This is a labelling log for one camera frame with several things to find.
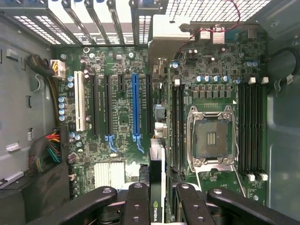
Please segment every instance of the capacitor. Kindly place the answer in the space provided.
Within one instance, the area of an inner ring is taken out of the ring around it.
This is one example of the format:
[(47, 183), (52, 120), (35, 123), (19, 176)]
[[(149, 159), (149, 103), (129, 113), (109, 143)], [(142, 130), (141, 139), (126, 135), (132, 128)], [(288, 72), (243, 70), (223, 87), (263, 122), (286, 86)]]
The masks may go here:
[(75, 140), (77, 140), (77, 141), (79, 141), (79, 140), (81, 140), (82, 139), (82, 135), (81, 134), (77, 134), (77, 135), (75, 135)]
[(65, 108), (67, 107), (67, 104), (66, 104), (66, 103), (59, 103), (59, 104), (58, 104), (58, 107), (59, 107), (60, 109), (65, 109)]
[(86, 61), (83, 60), (83, 59), (80, 60), (80, 63), (83, 64), (83, 65), (87, 64)]
[(65, 115), (65, 114), (66, 114), (66, 110), (60, 109), (60, 110), (58, 111), (58, 114), (59, 114), (59, 115)]
[(212, 78), (212, 81), (213, 81), (214, 83), (217, 83), (218, 80), (219, 80), (219, 77), (218, 77), (218, 76), (214, 76), (214, 77)]
[(73, 83), (73, 82), (67, 83), (67, 87), (68, 87), (68, 88), (73, 88), (73, 87), (74, 87), (74, 83)]
[(240, 79), (236, 79), (233, 81), (234, 84), (240, 84)]
[(59, 97), (58, 102), (66, 102), (67, 98), (66, 97)]
[(178, 63), (177, 63), (177, 62), (173, 62), (173, 63), (172, 63), (172, 67), (173, 67), (174, 69), (177, 69), (177, 68), (178, 68)]
[(253, 61), (253, 62), (252, 62), (252, 66), (253, 66), (253, 67), (258, 67), (258, 61)]
[(85, 74), (85, 75), (84, 75), (84, 78), (88, 81), (88, 80), (90, 80), (90, 75)]
[(68, 76), (68, 77), (67, 77), (67, 81), (73, 82), (73, 81), (74, 81), (74, 77), (73, 77), (73, 76)]
[(222, 81), (223, 83), (228, 82), (228, 76), (222, 76), (221, 81)]
[(216, 61), (216, 59), (214, 57), (211, 57), (208, 63), (213, 63), (214, 61)]
[(76, 142), (75, 145), (76, 145), (76, 147), (80, 148), (83, 145), (83, 143), (82, 142)]
[(91, 116), (86, 116), (85, 117), (85, 121), (91, 121), (92, 120), (92, 117)]
[(128, 54), (128, 57), (131, 58), (131, 59), (133, 59), (133, 58), (135, 57), (135, 54), (134, 54), (133, 52), (130, 52), (130, 53)]
[(196, 77), (196, 81), (197, 81), (197, 82), (201, 82), (201, 81), (202, 81), (202, 77), (201, 77), (201, 76), (197, 76), (197, 77)]
[(75, 133), (74, 133), (74, 132), (70, 132), (70, 133), (69, 133), (69, 137), (70, 137), (70, 138), (75, 138)]
[(209, 76), (205, 76), (203, 79), (203, 82), (207, 83), (210, 81), (210, 77)]
[(61, 115), (59, 119), (60, 119), (60, 121), (65, 121), (67, 119), (67, 116)]
[(244, 66), (246, 66), (246, 67), (252, 67), (252, 61), (249, 60), (249, 61), (245, 62)]

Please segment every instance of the green wire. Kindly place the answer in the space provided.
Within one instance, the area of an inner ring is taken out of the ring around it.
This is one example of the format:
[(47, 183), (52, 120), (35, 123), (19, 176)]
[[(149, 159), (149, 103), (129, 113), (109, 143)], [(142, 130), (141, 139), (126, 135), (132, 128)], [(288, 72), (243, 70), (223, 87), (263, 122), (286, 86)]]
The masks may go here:
[(59, 163), (60, 160), (57, 158), (57, 156), (53, 153), (52, 149), (50, 148), (47, 148), (48, 149), (48, 152), (49, 154), (51, 155), (52, 159), (56, 162), (56, 163)]

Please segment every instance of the screw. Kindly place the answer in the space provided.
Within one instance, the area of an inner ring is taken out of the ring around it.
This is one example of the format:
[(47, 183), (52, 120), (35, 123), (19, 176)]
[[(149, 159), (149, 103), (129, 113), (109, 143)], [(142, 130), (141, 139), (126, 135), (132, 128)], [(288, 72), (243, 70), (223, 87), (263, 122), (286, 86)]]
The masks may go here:
[(188, 184), (182, 184), (181, 185), (184, 189), (188, 189), (189, 188), (189, 185)]
[(111, 193), (111, 191), (112, 191), (112, 190), (111, 190), (110, 188), (104, 188), (102, 192), (103, 192), (104, 194), (107, 194), (107, 193)]
[(278, 26), (278, 23), (276, 22), (276, 21), (273, 21), (272, 23), (271, 23), (271, 28), (275, 28), (275, 27), (277, 27)]
[(142, 188), (141, 184), (135, 184), (135, 188)]
[(89, 54), (89, 58), (92, 60), (93, 58), (95, 58), (95, 54), (94, 53), (90, 53)]
[(214, 193), (220, 195), (222, 194), (222, 191), (220, 189), (214, 189)]
[(67, 58), (67, 55), (66, 55), (66, 54), (61, 54), (61, 55), (60, 55), (60, 58), (61, 58), (62, 60), (65, 60), (65, 59)]
[(300, 42), (298, 40), (292, 41), (292, 45), (300, 45)]

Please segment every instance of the black pcie slot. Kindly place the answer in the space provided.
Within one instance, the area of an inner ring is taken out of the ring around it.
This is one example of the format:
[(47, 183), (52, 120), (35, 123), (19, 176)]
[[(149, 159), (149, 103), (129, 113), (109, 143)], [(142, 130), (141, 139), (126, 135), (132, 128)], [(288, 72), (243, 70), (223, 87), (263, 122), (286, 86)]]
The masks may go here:
[(99, 89), (98, 78), (91, 76), (91, 97), (92, 97), (92, 131), (93, 135), (99, 135)]
[(118, 75), (118, 91), (125, 92), (125, 76), (123, 74)]
[(178, 89), (178, 123), (179, 123), (179, 170), (182, 174), (185, 172), (185, 148), (184, 148), (184, 105), (183, 105), (183, 95), (184, 95), (184, 85), (181, 85)]
[(105, 128), (106, 135), (113, 134), (113, 115), (112, 115), (112, 78), (104, 76), (105, 80)]
[(152, 134), (153, 127), (153, 103), (152, 103), (152, 77), (146, 75), (146, 108), (147, 108), (147, 134)]
[(178, 115), (177, 115), (177, 88), (172, 88), (172, 165), (178, 168)]

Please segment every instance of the pcie slot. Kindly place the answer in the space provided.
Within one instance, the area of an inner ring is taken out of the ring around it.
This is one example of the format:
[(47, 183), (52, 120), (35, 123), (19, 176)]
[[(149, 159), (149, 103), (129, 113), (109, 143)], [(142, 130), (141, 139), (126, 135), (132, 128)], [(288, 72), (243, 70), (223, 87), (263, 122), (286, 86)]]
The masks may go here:
[(134, 142), (136, 142), (139, 151), (144, 153), (144, 149), (141, 145), (139, 75), (137, 73), (133, 73), (131, 75), (131, 83), (132, 83), (132, 114), (133, 114), (132, 139)]
[(147, 113), (147, 134), (153, 133), (153, 113), (152, 113), (152, 78), (151, 75), (146, 75), (146, 113)]
[(92, 131), (93, 135), (99, 135), (99, 89), (98, 78), (91, 76), (91, 96), (92, 96)]
[(85, 130), (83, 72), (74, 71), (76, 131)]
[(185, 161), (186, 154), (184, 148), (184, 105), (183, 105), (183, 97), (184, 97), (184, 85), (181, 85), (178, 89), (178, 123), (179, 123), (179, 170), (182, 174), (185, 172)]
[(125, 92), (125, 76), (123, 74), (118, 75), (118, 91)]
[(178, 117), (177, 117), (177, 88), (172, 88), (172, 165), (177, 168), (178, 166)]
[(116, 147), (113, 144), (113, 111), (112, 111), (112, 78), (109, 75), (104, 76), (105, 80), (105, 129), (106, 135), (105, 140), (108, 142), (110, 150), (117, 152)]

